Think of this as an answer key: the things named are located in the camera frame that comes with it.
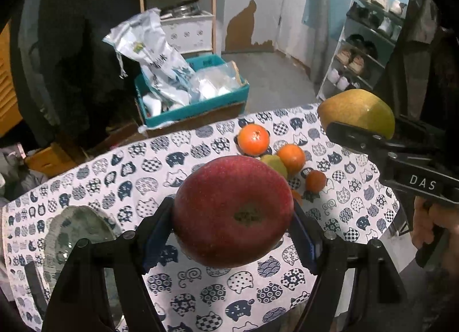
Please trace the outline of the right hand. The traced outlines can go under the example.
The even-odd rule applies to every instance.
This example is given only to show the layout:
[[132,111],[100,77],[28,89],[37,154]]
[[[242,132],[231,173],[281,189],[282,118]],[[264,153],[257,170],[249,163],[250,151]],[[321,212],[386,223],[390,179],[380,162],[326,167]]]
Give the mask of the right hand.
[[450,249],[458,254],[458,208],[443,207],[439,204],[425,208],[425,203],[425,198],[415,197],[412,243],[417,249],[424,243],[433,243],[433,227],[437,225],[450,233]]

